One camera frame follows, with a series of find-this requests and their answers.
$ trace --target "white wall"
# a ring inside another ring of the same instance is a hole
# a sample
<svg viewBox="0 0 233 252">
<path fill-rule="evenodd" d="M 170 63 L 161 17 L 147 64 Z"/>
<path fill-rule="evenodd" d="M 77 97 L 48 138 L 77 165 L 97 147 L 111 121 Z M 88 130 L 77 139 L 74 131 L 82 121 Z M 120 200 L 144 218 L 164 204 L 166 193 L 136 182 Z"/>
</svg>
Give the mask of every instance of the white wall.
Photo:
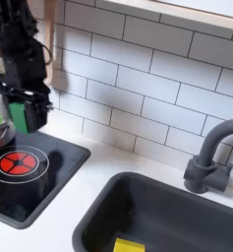
<svg viewBox="0 0 233 252">
<path fill-rule="evenodd" d="M 56 109 L 43 131 L 83 134 L 185 169 L 209 130 L 233 118 L 233 31 L 102 1 L 74 2 L 58 4 Z M 214 159 L 233 162 L 233 136 Z"/>
</svg>

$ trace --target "red stove burner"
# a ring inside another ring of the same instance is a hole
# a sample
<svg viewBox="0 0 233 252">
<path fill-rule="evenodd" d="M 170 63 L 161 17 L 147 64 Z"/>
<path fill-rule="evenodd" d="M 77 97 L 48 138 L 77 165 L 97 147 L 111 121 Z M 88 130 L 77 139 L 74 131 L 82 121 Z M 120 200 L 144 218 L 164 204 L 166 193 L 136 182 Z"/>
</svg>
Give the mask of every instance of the red stove burner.
<svg viewBox="0 0 233 252">
<path fill-rule="evenodd" d="M 24 184 L 44 175 L 49 160 L 41 150 L 29 146 L 0 149 L 0 182 Z"/>
<path fill-rule="evenodd" d="M 8 175 L 26 175 L 34 172 L 39 165 L 32 153 L 13 152 L 0 157 L 0 170 Z"/>
</svg>

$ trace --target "faucet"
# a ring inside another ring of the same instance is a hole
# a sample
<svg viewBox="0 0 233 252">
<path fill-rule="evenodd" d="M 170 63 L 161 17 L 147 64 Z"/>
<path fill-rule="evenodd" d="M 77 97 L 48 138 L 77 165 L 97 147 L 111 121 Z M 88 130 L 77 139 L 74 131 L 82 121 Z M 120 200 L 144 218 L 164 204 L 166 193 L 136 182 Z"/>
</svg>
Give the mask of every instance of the faucet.
<svg viewBox="0 0 233 252">
<path fill-rule="evenodd" d="M 218 168 L 213 157 L 219 143 L 230 135 L 233 135 L 233 120 L 217 125 L 208 133 L 200 154 L 190 159 L 184 174 L 184 185 L 189 191 L 196 194 L 209 189 L 225 191 L 233 164 L 228 164 L 225 169 Z"/>
</svg>

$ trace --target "black sink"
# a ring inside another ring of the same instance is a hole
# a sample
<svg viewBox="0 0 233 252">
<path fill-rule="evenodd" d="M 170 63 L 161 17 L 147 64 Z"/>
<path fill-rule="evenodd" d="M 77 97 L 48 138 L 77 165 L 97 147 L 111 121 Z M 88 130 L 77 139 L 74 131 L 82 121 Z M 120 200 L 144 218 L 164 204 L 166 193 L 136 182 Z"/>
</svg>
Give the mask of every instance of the black sink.
<svg viewBox="0 0 233 252">
<path fill-rule="evenodd" d="M 114 176 L 74 231 L 75 252 L 233 252 L 233 209 L 135 173 Z"/>
</svg>

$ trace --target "white countertop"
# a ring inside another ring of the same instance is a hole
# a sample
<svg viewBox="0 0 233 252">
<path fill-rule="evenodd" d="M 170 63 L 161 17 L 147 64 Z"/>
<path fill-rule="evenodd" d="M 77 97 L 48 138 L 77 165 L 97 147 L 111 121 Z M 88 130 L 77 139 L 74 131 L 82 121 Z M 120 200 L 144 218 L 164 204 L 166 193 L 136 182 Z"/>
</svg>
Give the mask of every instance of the white countertop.
<svg viewBox="0 0 233 252">
<path fill-rule="evenodd" d="M 91 157 L 35 223 L 16 230 L 0 222 L 0 252 L 73 252 L 75 227 L 106 182 L 116 173 L 133 171 L 184 189 L 183 170 L 76 136 L 69 141 L 91 150 Z M 233 208 L 233 189 L 204 197 Z"/>
</svg>

